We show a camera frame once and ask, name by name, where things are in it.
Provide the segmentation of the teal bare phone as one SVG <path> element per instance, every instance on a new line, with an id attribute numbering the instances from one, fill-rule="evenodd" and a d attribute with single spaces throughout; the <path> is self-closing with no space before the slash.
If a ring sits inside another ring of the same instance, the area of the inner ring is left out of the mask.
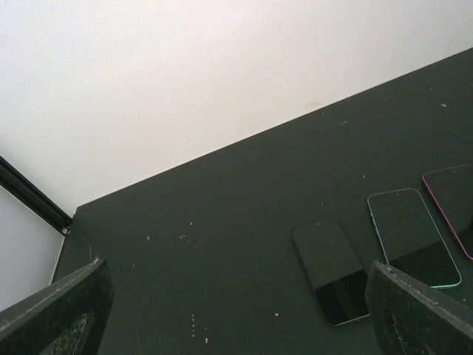
<path id="1" fill-rule="evenodd" d="M 380 192 L 367 205 L 387 264 L 432 288 L 454 288 L 462 277 L 420 192 Z"/>

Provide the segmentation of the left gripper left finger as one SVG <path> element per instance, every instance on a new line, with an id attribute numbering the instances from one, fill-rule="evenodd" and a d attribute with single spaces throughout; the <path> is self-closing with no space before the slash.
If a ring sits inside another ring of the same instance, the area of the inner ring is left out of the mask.
<path id="1" fill-rule="evenodd" d="M 112 275 L 95 259 L 1 312 L 2 354 L 97 354 L 112 310 Z"/>

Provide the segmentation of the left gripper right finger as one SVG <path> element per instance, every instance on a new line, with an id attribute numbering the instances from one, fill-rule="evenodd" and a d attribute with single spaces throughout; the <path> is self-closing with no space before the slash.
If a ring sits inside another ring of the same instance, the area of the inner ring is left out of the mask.
<path id="1" fill-rule="evenodd" d="M 365 299 L 382 354 L 471 354 L 472 309 L 375 261 Z"/>

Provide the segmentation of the magenta bare phone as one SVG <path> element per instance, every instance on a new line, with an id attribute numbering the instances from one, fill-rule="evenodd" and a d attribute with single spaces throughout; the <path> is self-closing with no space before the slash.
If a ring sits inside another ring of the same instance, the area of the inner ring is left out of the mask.
<path id="1" fill-rule="evenodd" d="M 463 255 L 472 262 L 472 165 L 426 172 L 422 181 Z"/>

